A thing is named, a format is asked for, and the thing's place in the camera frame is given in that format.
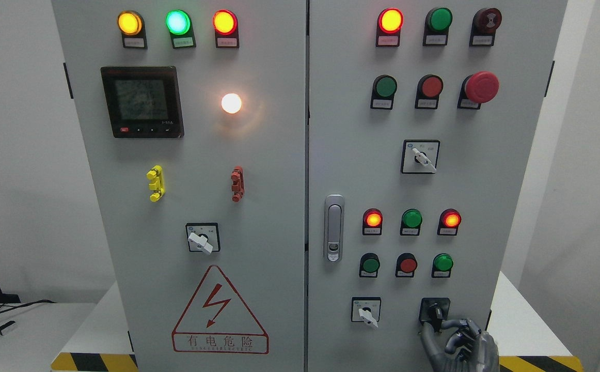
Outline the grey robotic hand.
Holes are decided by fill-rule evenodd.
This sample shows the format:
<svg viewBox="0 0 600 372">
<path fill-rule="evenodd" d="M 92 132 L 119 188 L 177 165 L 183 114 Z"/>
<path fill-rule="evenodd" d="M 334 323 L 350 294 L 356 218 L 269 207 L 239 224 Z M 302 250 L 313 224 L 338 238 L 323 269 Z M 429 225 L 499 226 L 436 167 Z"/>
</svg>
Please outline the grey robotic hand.
<svg viewBox="0 0 600 372">
<path fill-rule="evenodd" d="M 469 318 L 443 322 L 442 330 L 456 328 L 440 346 L 434 328 L 422 324 L 421 340 L 433 371 L 499 371 L 498 346 L 493 337 Z"/>
</svg>

